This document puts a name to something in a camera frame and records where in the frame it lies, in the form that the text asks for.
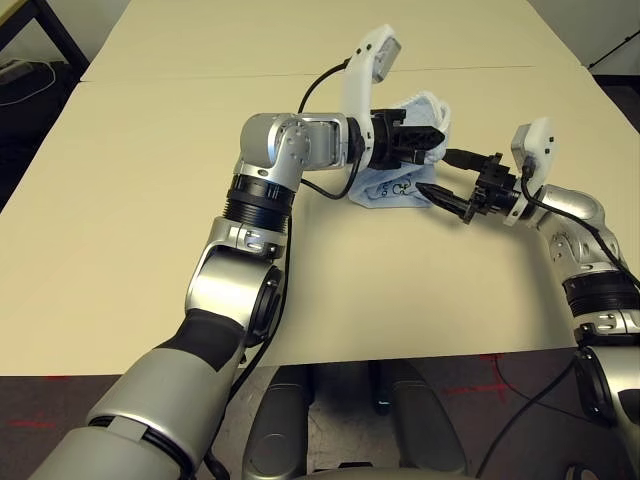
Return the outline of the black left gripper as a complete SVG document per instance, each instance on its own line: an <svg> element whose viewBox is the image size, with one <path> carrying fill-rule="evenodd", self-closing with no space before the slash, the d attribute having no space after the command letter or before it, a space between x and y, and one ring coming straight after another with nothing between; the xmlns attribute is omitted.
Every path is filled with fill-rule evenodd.
<svg viewBox="0 0 640 480"><path fill-rule="evenodd" d="M445 134L432 126L406 126L405 109L371 111L374 146L368 166L375 170L395 170L404 164L423 165L425 151L445 140Z"/></svg>

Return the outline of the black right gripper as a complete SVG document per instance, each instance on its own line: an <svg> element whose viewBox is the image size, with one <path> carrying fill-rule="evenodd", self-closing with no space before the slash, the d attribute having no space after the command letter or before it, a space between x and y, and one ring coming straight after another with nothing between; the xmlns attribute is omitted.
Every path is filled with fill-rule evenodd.
<svg viewBox="0 0 640 480"><path fill-rule="evenodd" d="M416 188L433 205L453 213L469 224L476 214L507 217L518 200L516 176L501 164L502 154L483 156L461 149L448 149L444 162L461 170L479 173L473 192L465 200L437 184L418 182Z"/></svg>

